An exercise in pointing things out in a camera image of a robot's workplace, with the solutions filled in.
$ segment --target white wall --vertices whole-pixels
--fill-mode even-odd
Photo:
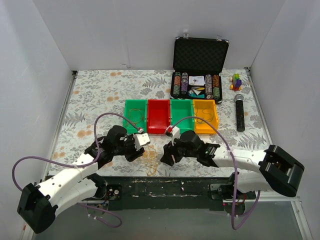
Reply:
[[[48,157],[71,70],[32,0],[0,0],[0,239],[19,239],[21,192],[11,169],[27,155]],[[21,186],[39,181],[44,164],[17,168]]]
[[[284,1],[33,0],[72,70],[171,69],[184,30],[228,39],[224,67],[248,67]]]
[[[320,238],[319,9],[319,0],[286,0],[251,68],[274,144],[305,166],[298,194],[314,239]]]

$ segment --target black case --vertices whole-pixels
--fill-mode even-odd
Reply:
[[[222,84],[220,73],[224,67],[227,51],[229,47],[228,40],[194,38],[194,37],[176,37],[174,42],[173,68],[175,72],[188,73],[189,76],[218,75],[220,82],[220,99],[216,104],[222,103]],[[173,97],[175,72],[172,74],[171,98],[173,99],[200,99],[206,98],[191,97],[188,94],[180,94]]]

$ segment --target microphone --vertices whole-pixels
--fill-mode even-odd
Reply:
[[[236,130],[238,132],[243,132],[245,130],[244,96],[241,94],[235,95],[234,102],[235,102]]]

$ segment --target plastic bin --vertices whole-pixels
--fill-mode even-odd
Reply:
[[[147,131],[147,104],[148,101],[146,99],[127,99],[124,106],[124,116],[134,122],[138,128],[143,128],[144,131]],[[128,134],[138,132],[126,120],[123,120],[123,127]]]
[[[147,107],[147,132],[149,134],[165,134],[170,125],[170,100],[148,100]]]
[[[216,109],[215,100],[192,100],[194,115],[211,123],[216,129],[218,129],[219,119]],[[194,132],[196,134],[216,134],[208,124],[195,119],[194,120]]]
[[[178,122],[180,119],[193,116],[194,107],[191,99],[171,99],[170,100],[171,111],[171,125]],[[180,133],[184,133],[188,130],[194,130],[195,119],[189,118],[180,122],[177,127],[180,129]]]

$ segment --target floral pattern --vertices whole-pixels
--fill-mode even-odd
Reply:
[[[102,113],[124,113],[126,99],[169,99],[172,70],[82,70],[78,72],[74,89],[69,100],[62,129],[58,136],[53,159],[71,164],[94,141],[94,122]],[[245,131],[236,129],[234,97],[239,92],[229,89],[229,78],[239,74],[242,80],[241,94],[244,96]],[[227,70],[221,73],[223,102],[217,105],[218,130],[229,142],[232,149],[261,150],[269,146],[265,128],[255,102],[251,83],[245,70]],[[98,137],[106,135],[113,125],[121,125],[122,119],[105,116],[97,125]],[[182,159],[169,166],[160,162],[163,146],[170,139],[165,135],[149,135],[151,147],[133,162],[124,156],[98,171],[101,176],[158,176],[158,177],[229,177],[232,168],[205,167],[193,158]],[[205,142],[223,145],[217,135],[201,135]],[[50,175],[63,167],[51,164]]]

